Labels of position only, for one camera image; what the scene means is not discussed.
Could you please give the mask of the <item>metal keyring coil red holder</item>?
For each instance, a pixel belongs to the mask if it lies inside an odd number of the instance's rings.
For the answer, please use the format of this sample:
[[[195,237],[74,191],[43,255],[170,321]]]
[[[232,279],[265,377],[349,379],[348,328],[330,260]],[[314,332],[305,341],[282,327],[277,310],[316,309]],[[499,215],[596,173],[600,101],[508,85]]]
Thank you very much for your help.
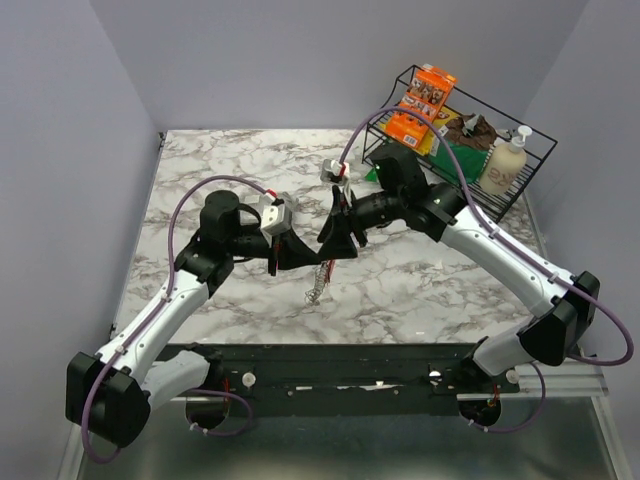
[[[335,266],[334,260],[323,261],[314,271],[314,282],[310,290],[305,293],[307,305],[317,305],[326,286],[331,281],[332,272]]]

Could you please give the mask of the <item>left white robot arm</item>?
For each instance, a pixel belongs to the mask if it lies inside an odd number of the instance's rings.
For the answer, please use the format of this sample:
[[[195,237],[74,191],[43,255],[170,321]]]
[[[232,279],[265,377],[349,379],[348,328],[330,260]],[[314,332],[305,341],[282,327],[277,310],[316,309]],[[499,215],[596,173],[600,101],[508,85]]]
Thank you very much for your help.
[[[290,201],[271,190],[247,201],[228,190],[210,193],[196,232],[168,254],[168,278],[152,301],[96,353],[79,352],[67,366],[65,415],[80,427],[86,449],[92,435],[129,446],[153,410],[184,392],[232,395],[217,351],[192,345],[169,360],[158,357],[239,261],[264,259],[270,275],[319,262],[294,231]]]

